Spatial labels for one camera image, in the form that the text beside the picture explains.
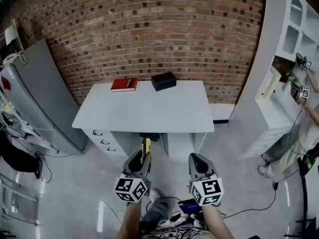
jeans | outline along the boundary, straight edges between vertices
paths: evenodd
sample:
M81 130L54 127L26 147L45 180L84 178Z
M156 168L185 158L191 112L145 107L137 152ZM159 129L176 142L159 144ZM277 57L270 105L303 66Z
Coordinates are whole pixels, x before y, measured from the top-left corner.
M154 230L161 220L168 218L168 202L167 199L157 199L152 207L145 213L140 222L141 234L147 235Z

drawer handle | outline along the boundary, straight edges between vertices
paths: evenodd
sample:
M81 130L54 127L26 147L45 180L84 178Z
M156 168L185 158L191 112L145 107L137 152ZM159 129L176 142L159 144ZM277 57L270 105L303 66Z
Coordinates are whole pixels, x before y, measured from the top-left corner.
M108 145L108 144L110 144L110 143L105 143L104 141L103 141L103 139L100 141L100 144L105 144L105 145Z
M108 151L116 151L115 149L110 149L110 147L108 147L106 150L108 150Z
M94 135L103 135L103 134L96 134L95 130L93 130L93 134Z

person's leg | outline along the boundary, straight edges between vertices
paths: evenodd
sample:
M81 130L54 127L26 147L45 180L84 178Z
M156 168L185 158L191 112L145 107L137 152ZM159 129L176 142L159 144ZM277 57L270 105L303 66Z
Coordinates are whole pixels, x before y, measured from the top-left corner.
M161 199L158 192L154 189L151 189L150 199L153 204L142 217L140 222L140 231L143 235L146 235L155 229L161 220L168 218L168 200Z
M281 172L291 166L300 156L307 151L302 147L297 138L285 154L277 161L270 163L268 166L258 169L266 173L268 176L274 176L275 172Z
M158 223L168 218L168 201L167 199L157 199L152 207L145 213L141 219L141 223Z

cable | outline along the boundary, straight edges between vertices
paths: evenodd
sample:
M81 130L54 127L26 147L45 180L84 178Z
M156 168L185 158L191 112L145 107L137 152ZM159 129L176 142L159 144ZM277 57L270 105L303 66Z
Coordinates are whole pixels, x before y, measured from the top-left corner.
M18 53L18 57L19 57L21 63L22 63L23 65L26 65L26 58L25 58L25 56L22 54L22 51Z
M73 156L76 155L76 153L70 154L70 155L66 155L66 156L52 156L52 155L48 155L48 154L42 154L44 156L48 156L48 157L69 157L69 156Z
M78 184L78 183L75 182L75 181L72 181L72 180L69 180L69 179L65 178L65 176L64 176L63 174L61 174L60 172L56 171L53 167L50 166L50 168L51 168L53 171L57 172L59 175L61 175L65 180L70 181L70 182L72 182L72 183L78 185L78 186L79 186L80 188L82 188L87 194L89 194L90 196L92 196L92 197L94 197L94 198L96 198L96 199L102 201L104 204L106 204L106 205L109 207L109 209L112 211L112 213L114 214L114 216L116 217L116 219L119 221L119 223L122 224L122 222L121 222L120 219L116 216L116 214L115 214L115 212L113 211L113 209L112 209L103 199L98 198L98 197L96 197L96 196L90 194L90 193L89 193L85 188L83 188L80 184Z
M177 199L177 200L181 201L181 199L179 199L177 197L161 197L161 199L166 199L166 198L173 198L173 199ZM146 208L145 208L146 212L148 211L148 206L150 205L150 203L151 203L151 201L146 205Z
M171 171L171 182L172 182L172 187L173 187L173 198L175 198L175 188L174 188L174 174L173 174L173 170L172 170L171 165L170 165L170 161L169 161L169 158L168 158L168 154L166 153L166 150L165 150L163 138L161 137L161 134L159 134L159 136L160 136L161 144L162 144L162 146L163 146L164 153L165 153L165 155L166 155L166 157L167 157L167 161L168 161L168 164L169 164L170 171Z
M289 133L289 136L288 136L288 146L289 146L289 149L290 149L293 153L295 153L295 154L297 154L297 155L302 155L302 156L307 156L308 154L297 153L297 152L295 152L293 149L291 149L291 146L290 146L290 137L291 137L292 131L294 130L294 127L295 127L295 124L296 124L296 122L297 122L297 119L298 119L299 115L301 114L301 112L303 111L303 109L304 109L304 107L305 107L305 105L306 105L306 102L307 102L307 100L305 100L305 102L304 102L304 104L303 104L303 107L301 108L301 110L300 110L298 116L296 117L295 122L294 122L294 124L293 124L293 127L291 128L290 133Z
M227 219L227 218L230 218L230 217L233 217L233 216L235 216L235 215L237 215L237 214L240 214L240 213L243 213L243 212L247 212L247 211L264 211L264 210L269 209L269 208L273 205L274 201L276 200L276 191L277 191L277 190L275 190L275 197L274 197L272 203L271 203L270 206L268 206L267 208L243 210L243 211L240 211L240 212L238 212L238 213L235 213L235 214L232 214L232 215L230 215L230 216L227 216L227 217L223 218L223 220L224 220L224 219Z
M22 144L16 137L14 137L13 135L11 135L13 139L15 139L18 143L20 143L24 148L26 148L28 151L30 151L32 154L33 154L33 151L29 150L27 147L25 147L24 144ZM43 156L48 156L48 157L69 157L69 156L73 156L73 155L76 155L76 153L73 153L73 154L69 154L69 155L66 155L66 156L52 156L52 155L49 155L49 154L43 154L41 153Z
M39 157L39 154L42 156L42 158L43 158L43 160L44 160L44 163L45 163L46 167L48 168L49 172L51 173L51 175L50 175L50 179L49 179L48 181L45 181L45 180L43 179L43 177L42 177L42 168L43 168L43 163L42 163L41 158ZM44 183L49 183L49 182L51 181L51 179L52 179L52 171L50 170L50 168L49 168L48 164L46 163L46 160L45 160L45 158L44 158L43 154L42 154L40 151L36 151L36 152L34 153L34 156L35 156L35 158L36 158L37 160L39 160L39 161L40 161L40 163L41 163L41 171L40 171L41 180L42 180Z
M293 176L293 175L294 175L295 173L297 173L298 171L299 171L299 169L296 170L295 172L293 172L291 175L289 175L289 176L285 177L284 179L281 179L280 181L275 182L275 183L280 183L280 182L282 182L283 180L286 180L287 178ZM268 206L267 208L264 208L264 209L247 209L247 210L240 211L240 212L238 212L238 213L232 214L232 215L227 216L227 217L224 217L224 218L223 218L222 215L225 215L225 214L222 213L222 212L220 212L221 217L222 217L222 219L226 219L226 218L229 218L229 217L232 217L232 216L235 216L235 215L237 215L237 214L240 214L240 213L243 213L243 212L247 212L247 211L264 211L264 210L267 210L267 209L269 209L269 208L273 205L273 203L275 202L275 199L276 199L276 191L277 191L277 189L275 190L274 200L272 201L272 203L270 204L270 206Z
M290 176L293 176L295 173L297 173L299 171L299 169L297 169L297 171L293 172L291 175L285 177L284 179L281 179L280 181L278 181L277 183L280 183L283 180L286 180L287 178L289 178Z
M218 210L218 212L219 212L221 218L224 218L224 217L226 217L226 214L224 214L224 213L222 213L222 212L220 211L220 208L218 208L218 207L220 207L220 205L221 205L221 202L219 202L217 205L212 204L212 206L215 206L216 209Z

black cable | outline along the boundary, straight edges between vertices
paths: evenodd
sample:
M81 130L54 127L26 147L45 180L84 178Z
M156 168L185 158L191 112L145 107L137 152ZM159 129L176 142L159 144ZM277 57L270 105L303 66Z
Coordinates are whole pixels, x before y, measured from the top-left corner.
M51 181L51 179L52 179L52 171L50 170L48 164L46 163L46 160L45 160L43 154L42 154L40 151L36 151L36 152L34 153L34 155L35 155L36 158L37 158L38 155L41 155L41 156L42 156L42 158L43 158L43 160L44 160L44 163L45 163L46 167L48 168L49 172L51 173L51 175L50 175L50 179L49 179L48 181L45 181L45 180L42 178L43 163L42 163L41 158L39 157L39 158L37 158L37 159L38 159L38 160L40 161L40 163L41 163L41 171L40 171L41 180L42 180L44 183L49 183L49 182Z
M297 173L299 171L299 169L297 169L297 171L293 172L291 175L285 177L284 179L281 179L280 181L278 181L277 183L280 183L283 180L286 180L287 178L289 178L290 176L293 176L295 173Z
M303 104L303 107L301 108L301 110L300 110L300 112L299 112L297 118L295 119L295 122L294 122L294 124L293 124L293 127L291 128L290 133L289 133L289 136L288 136L288 146L289 146L289 149L290 149L293 153L295 153L295 154L297 154L297 155L302 155L302 156L307 156L308 154L297 153L297 152L295 152L293 149L291 149L291 146L290 146L290 137L291 137L292 131L294 130L294 127L295 127L295 124L296 124L296 122L297 122L297 119L298 119L299 115L301 114L301 112L303 111L303 109L304 109L304 107L305 107L305 105L306 105L306 102L307 102L307 100L305 100L305 102L304 102L304 104Z
M276 183L280 183L280 182L282 182L283 180L286 180L287 178L293 176L293 175L294 175L295 173L297 173L298 171L299 171L299 169L297 169L297 170L296 170L295 172L293 172L291 175L285 177L284 179L281 179L280 181L278 181L278 182L276 182ZM229 217L232 217L232 216L235 216L235 215L237 215L237 214L240 214L240 213L243 213L243 212L247 212L247 211L264 211L264 210L267 210L267 209L269 209L269 208L273 205L273 203L274 203L274 201L275 201L275 199L276 199L276 191L277 191L277 190L275 190L274 200L272 201L272 203L270 204L270 206L268 206L267 208L264 208L264 209L247 209L247 210L243 210L243 211L240 211L240 212L238 212L238 213L232 214L232 215L230 215L230 216L227 216L227 217L225 217L225 218L223 218L223 216L222 216L222 215L225 215L225 214L222 213L222 212L220 212L221 217L222 217L222 219L226 219L226 218L229 218Z
M178 199L177 197L161 197L160 199L166 199L166 198L175 198L175 199L181 201L181 199ZM146 205L146 208L145 208L146 212L148 211L148 206L150 203L151 203L151 201Z
M240 212L238 212L238 213L232 214L232 215L230 215L230 216L227 216L227 217L225 217L225 218L223 218L223 219L227 219L227 218L233 217L233 216L235 216L235 215L237 215L237 214L240 214L240 213L243 213L243 212L247 212L247 211L264 211L264 210L269 209L269 208L273 205L274 201L276 200L276 191L277 191L277 190L275 190L275 197L274 197L272 203L271 203L270 206L268 206L267 208L264 208L264 209L247 209L247 210L243 210L243 211L240 211Z

